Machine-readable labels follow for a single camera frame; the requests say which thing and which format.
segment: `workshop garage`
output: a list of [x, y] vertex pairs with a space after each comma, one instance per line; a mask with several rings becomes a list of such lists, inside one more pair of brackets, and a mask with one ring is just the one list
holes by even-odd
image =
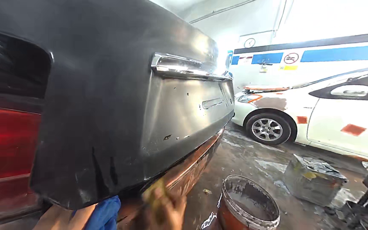
[[0, 0], [0, 230], [368, 230], [368, 1]]

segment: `blue cloth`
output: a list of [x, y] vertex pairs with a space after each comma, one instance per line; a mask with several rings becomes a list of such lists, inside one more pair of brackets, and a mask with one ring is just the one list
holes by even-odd
[[96, 205], [85, 230], [115, 230], [117, 212], [119, 211], [121, 202], [119, 196], [113, 196], [107, 200], [101, 201]]

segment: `blue stripe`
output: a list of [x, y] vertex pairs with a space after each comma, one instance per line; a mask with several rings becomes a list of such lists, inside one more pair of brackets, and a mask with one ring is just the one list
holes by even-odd
[[254, 55], [252, 58], [252, 64], [265, 63], [280, 63], [282, 60], [283, 53], [263, 54]]
[[238, 65], [239, 56], [233, 56], [231, 65]]
[[306, 50], [300, 62], [368, 60], [368, 46]]

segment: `sign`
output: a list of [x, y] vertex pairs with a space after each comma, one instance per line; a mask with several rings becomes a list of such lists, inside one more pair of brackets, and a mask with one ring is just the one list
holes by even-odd
[[253, 56], [240, 57], [239, 61], [238, 61], [238, 65], [250, 65], [250, 64], [252, 64], [252, 57]]
[[291, 53], [291, 54], [286, 55], [283, 61], [286, 64], [292, 64], [292, 63], [295, 63], [298, 59], [299, 59], [299, 55], [297, 53]]
[[285, 65], [279, 67], [279, 70], [297, 70], [297, 69], [298, 69], [297, 65]]

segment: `side mirror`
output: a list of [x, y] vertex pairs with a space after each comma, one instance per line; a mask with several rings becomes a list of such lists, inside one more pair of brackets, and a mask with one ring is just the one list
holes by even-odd
[[339, 86], [330, 92], [331, 95], [345, 97], [364, 97], [368, 94], [368, 86], [363, 85], [345, 85]]

